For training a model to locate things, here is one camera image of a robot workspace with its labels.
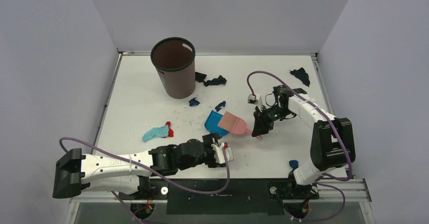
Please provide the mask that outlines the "blue plastic dustpan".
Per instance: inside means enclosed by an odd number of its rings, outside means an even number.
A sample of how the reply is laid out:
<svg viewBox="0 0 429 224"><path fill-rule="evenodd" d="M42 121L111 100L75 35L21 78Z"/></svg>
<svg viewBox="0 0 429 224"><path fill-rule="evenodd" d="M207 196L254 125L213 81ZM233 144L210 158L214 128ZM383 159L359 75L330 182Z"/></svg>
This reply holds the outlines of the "blue plastic dustpan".
<svg viewBox="0 0 429 224"><path fill-rule="evenodd" d="M226 136L229 132L218 126L222 117L222 114L212 110L204 123L206 130L210 133L218 133L221 137Z"/></svg>

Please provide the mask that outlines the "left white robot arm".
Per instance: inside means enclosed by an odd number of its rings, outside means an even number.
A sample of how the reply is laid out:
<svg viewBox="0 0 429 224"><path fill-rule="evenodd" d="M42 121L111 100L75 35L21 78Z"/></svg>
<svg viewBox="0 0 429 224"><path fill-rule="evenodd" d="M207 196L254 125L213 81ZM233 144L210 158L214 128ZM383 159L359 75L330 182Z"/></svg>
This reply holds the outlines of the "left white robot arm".
<svg viewBox="0 0 429 224"><path fill-rule="evenodd" d="M209 168L228 167L234 159L227 143L219 143L217 134L203 140L190 139L178 145L156 147L139 153L115 155L96 146L99 155L84 154L81 148L66 149L64 141L88 146L87 142L64 137L59 140L65 154L56 162L52 196L68 199L88 191L120 192L145 199L150 195L150 177L158 176L168 183L172 176L198 165Z"/></svg>

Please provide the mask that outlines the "pink hand brush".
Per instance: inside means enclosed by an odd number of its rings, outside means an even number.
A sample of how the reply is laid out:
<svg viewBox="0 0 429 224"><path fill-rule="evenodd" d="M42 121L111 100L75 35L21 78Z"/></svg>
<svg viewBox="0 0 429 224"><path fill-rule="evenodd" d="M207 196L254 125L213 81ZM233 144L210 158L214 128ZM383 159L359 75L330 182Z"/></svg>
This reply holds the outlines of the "pink hand brush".
<svg viewBox="0 0 429 224"><path fill-rule="evenodd" d="M257 138L259 140L262 140L262 136L253 136L252 130L248 128L247 123L244 119L232 114L229 111L226 111L223 116L221 117L218 127L234 134L234 135L244 135L248 134L251 135L254 138Z"/></svg>

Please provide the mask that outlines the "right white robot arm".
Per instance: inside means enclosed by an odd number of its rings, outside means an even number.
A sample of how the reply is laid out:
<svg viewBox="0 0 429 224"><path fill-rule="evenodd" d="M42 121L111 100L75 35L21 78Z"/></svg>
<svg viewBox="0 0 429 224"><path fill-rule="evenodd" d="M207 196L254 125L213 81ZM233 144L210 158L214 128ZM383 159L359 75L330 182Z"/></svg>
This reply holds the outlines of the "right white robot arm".
<svg viewBox="0 0 429 224"><path fill-rule="evenodd" d="M356 159L353 130L347 118L338 118L320 108L302 88L275 86L275 103L265 107L262 98L250 94L247 102L255 105L253 137L268 134L277 120L289 115L299 117L312 130L309 158L292 171L293 180L286 184L287 194L299 198L306 185L313 184L335 168L344 167Z"/></svg>

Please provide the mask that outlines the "light blue paper scrap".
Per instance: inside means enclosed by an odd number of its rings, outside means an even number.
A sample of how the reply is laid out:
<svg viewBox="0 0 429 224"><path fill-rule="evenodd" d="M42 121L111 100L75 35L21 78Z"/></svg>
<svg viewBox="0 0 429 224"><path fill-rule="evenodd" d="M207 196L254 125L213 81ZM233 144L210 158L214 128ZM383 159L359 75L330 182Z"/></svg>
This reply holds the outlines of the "light blue paper scrap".
<svg viewBox="0 0 429 224"><path fill-rule="evenodd" d="M169 134L169 126L168 125L164 125L161 127L154 127L152 129L150 129L149 131L147 131L146 133L144 133L144 135L142 136L142 141L146 142L148 140L151 140L152 138L168 137L168 134Z"/></svg>

